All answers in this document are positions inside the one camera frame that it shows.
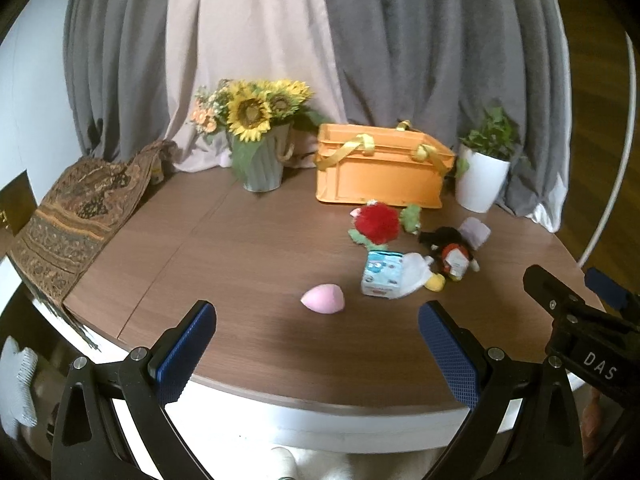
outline potted plant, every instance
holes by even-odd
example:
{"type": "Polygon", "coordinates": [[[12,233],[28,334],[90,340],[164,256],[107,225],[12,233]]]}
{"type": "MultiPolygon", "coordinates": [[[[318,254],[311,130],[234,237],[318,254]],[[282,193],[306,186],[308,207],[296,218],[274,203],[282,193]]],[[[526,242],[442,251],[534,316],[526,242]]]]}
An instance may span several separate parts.
{"type": "Polygon", "coordinates": [[[485,213],[495,202],[507,177],[518,137],[501,107],[485,111],[479,130],[460,144],[456,200],[469,211],[485,213]]]}
{"type": "Polygon", "coordinates": [[[221,80],[215,92],[198,89],[191,121],[209,142],[226,132],[245,189],[271,191],[280,187],[283,162],[292,155],[292,123],[322,122],[306,105],[311,96],[302,81],[221,80]]]}

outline white cloth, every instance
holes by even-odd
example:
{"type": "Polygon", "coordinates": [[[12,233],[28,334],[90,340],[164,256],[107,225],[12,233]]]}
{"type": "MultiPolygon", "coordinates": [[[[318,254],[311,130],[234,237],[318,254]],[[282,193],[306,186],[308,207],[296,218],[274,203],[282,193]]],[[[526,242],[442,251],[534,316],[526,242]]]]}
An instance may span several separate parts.
{"type": "Polygon", "coordinates": [[[324,0],[169,0],[165,138],[178,145],[180,171],[228,166],[226,139],[208,145],[188,123],[195,90],[222,78],[305,81],[310,105],[346,122],[324,0]]]}
{"type": "Polygon", "coordinates": [[[32,428],[38,423],[30,392],[37,363],[38,355],[31,348],[20,352],[13,337],[6,339],[0,354],[0,420],[13,439],[20,424],[32,428]]]}

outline metal screw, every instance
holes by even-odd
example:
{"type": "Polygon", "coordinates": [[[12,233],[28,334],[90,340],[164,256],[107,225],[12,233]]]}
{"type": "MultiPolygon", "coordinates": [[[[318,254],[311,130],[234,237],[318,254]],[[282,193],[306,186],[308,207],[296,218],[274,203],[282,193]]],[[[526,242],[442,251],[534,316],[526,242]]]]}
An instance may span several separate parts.
{"type": "Polygon", "coordinates": [[[131,353],[129,354],[129,356],[134,360],[134,361],[140,361],[142,359],[144,359],[146,357],[146,348],[144,348],[143,346],[139,346],[138,348],[134,348],[131,353]]]}
{"type": "Polygon", "coordinates": [[[502,361],[504,359],[504,352],[496,346],[489,348],[487,353],[494,361],[502,361]]]}
{"type": "Polygon", "coordinates": [[[74,368],[76,370],[79,370],[80,368],[84,368],[85,364],[86,364],[86,357],[82,355],[74,361],[74,368]]]}
{"type": "Polygon", "coordinates": [[[556,355],[551,355],[549,356],[549,364],[552,365],[553,368],[559,368],[562,366],[562,360],[556,355]]]}

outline white flower pot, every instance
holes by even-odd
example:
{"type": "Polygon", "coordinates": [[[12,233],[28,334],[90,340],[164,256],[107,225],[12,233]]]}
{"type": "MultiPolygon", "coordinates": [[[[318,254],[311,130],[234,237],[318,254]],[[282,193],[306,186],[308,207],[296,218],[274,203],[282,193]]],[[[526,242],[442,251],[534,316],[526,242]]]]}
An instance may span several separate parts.
{"type": "Polygon", "coordinates": [[[456,179],[456,200],[469,211],[486,213],[507,178],[509,161],[474,152],[464,144],[458,156],[468,162],[468,170],[456,179]]]}

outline sunflower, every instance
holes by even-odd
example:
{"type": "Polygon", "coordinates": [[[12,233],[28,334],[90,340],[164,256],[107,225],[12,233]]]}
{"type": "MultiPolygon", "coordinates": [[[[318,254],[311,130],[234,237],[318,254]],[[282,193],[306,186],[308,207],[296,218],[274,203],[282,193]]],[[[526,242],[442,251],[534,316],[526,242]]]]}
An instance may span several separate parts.
{"type": "Polygon", "coordinates": [[[229,90],[233,94],[228,104],[229,129],[244,142],[260,140],[271,127],[271,109],[266,93],[251,92],[242,81],[231,85],[229,90]]]}
{"type": "Polygon", "coordinates": [[[278,83],[282,83],[286,86],[287,91],[300,98],[302,101],[306,101],[313,96],[313,92],[309,88],[309,85],[304,81],[292,81],[291,79],[281,79],[278,83]]]}
{"type": "Polygon", "coordinates": [[[284,119],[294,114],[304,100],[299,95],[290,92],[289,86],[282,80],[268,83],[266,89],[267,102],[274,119],[284,119]]]}

